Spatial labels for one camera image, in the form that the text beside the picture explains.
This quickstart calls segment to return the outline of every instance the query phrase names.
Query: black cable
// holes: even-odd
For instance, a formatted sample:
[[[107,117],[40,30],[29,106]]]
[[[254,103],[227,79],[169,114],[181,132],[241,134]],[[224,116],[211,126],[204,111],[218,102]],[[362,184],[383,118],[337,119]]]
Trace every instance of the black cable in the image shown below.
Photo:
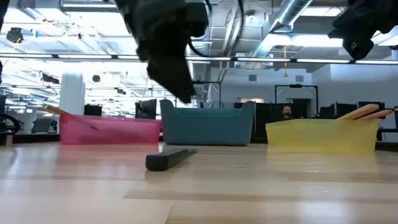
[[[213,10],[212,10],[212,8],[211,8],[210,1],[209,1],[209,0],[205,0],[205,2],[206,2],[206,4],[207,4],[207,6],[209,7],[210,15],[213,16],[213,15],[212,15]],[[242,35],[242,31],[243,31],[243,26],[244,26],[243,0],[238,0],[238,4],[239,4],[240,14],[241,14],[241,27],[239,28],[239,32],[238,32],[238,34],[237,34],[237,36],[236,36],[236,38],[235,38],[235,40],[234,40],[234,43],[232,44],[231,52],[235,49],[235,47],[236,47],[237,44],[239,43],[239,40],[240,40],[241,35]],[[195,53],[195,54],[197,54],[197,55],[199,55],[199,56],[201,56],[201,57],[220,57],[220,56],[227,56],[227,51],[224,52],[224,53],[221,54],[221,55],[203,55],[202,53],[200,53],[200,52],[195,48],[195,46],[193,46],[193,44],[192,44],[192,39],[190,39],[190,40],[188,41],[188,46],[189,46],[189,48],[192,50],[193,53]]]

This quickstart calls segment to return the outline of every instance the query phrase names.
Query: ceiling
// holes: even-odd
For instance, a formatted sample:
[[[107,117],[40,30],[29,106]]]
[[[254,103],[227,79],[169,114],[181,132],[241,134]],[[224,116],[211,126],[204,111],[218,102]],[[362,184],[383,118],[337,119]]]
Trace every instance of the ceiling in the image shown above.
[[[0,52],[14,54],[103,54],[103,55],[135,55],[136,43],[129,35],[124,21],[117,12],[116,6],[109,3],[90,0],[64,0],[59,5],[58,0],[25,0],[27,7],[18,7],[17,0],[11,0],[5,23],[0,35]],[[244,1],[245,23],[242,36],[231,55],[244,54],[253,56],[256,49],[261,46],[263,40],[271,35],[264,35],[264,24],[267,18],[278,12],[282,0]],[[236,37],[239,13],[236,10],[235,0],[212,0],[213,14],[210,17],[210,26],[207,35],[195,41],[195,45],[208,47],[210,55],[223,53],[231,46]],[[346,1],[314,0],[295,21],[290,34],[277,35],[275,41],[271,41],[268,57],[294,57],[294,58],[335,58],[348,59],[349,55],[344,49],[337,46],[320,47],[313,43],[294,41],[303,35],[325,35],[332,30],[331,23],[336,16],[346,7]],[[23,28],[24,41],[13,44],[6,39],[11,27]],[[283,42],[285,47],[277,45],[282,41],[281,36],[289,37],[288,42]],[[379,35],[378,43],[385,40],[392,41],[391,37],[382,38]],[[383,59],[390,56],[391,51],[386,46],[375,46],[368,55],[368,59]],[[4,66],[3,85],[36,86],[25,88],[30,93],[37,95],[41,100],[46,99],[51,103],[59,101],[59,86],[51,85],[40,80],[43,73],[59,78],[68,71],[81,72],[85,76],[86,101],[92,104],[102,104],[105,107],[115,108],[109,110],[123,110],[131,113],[134,103],[126,106],[126,103],[109,103],[110,99],[123,97],[130,102],[141,98],[159,97],[170,98],[173,96],[164,91],[161,86],[149,80],[146,72],[146,64],[138,62],[77,62],[73,60],[49,61],[32,59],[1,59]],[[193,65],[194,78],[202,80],[216,80],[218,72],[211,72],[208,67],[218,68],[219,62],[201,63]],[[274,63],[265,69],[275,71],[284,68],[284,63]],[[240,65],[230,63],[228,68],[245,72]],[[301,69],[305,73],[311,73],[319,69],[319,65],[291,64],[289,68]],[[100,75],[101,81],[95,83],[93,75]],[[225,76],[226,83],[233,83],[235,78]],[[117,94],[115,90],[104,88],[124,88],[126,95]],[[203,86],[203,95],[206,95],[207,87]],[[15,91],[23,100],[29,99],[25,90]]]

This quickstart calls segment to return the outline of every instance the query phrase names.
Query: person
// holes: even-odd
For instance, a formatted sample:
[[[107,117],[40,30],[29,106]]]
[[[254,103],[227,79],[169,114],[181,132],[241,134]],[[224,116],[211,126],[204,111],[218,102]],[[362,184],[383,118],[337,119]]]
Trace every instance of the person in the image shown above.
[[[284,109],[282,110],[282,114],[283,114],[282,121],[288,121],[288,120],[293,119],[292,109],[290,106],[284,106]]]

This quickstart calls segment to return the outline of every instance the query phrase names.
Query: wooden tabletop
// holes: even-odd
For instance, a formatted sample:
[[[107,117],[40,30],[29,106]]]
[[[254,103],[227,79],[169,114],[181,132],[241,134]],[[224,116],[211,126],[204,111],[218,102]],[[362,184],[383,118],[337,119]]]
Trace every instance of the wooden tabletop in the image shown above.
[[[174,146],[21,144],[0,149],[4,224],[396,224],[398,154],[199,152],[167,172],[147,153]]]

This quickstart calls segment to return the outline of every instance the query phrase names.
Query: yellow plastic bin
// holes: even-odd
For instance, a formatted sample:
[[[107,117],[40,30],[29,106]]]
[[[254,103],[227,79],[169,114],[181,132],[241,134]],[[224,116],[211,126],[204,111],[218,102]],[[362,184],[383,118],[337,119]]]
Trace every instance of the yellow plastic bin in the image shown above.
[[[373,152],[377,121],[295,119],[266,124],[270,150]]]

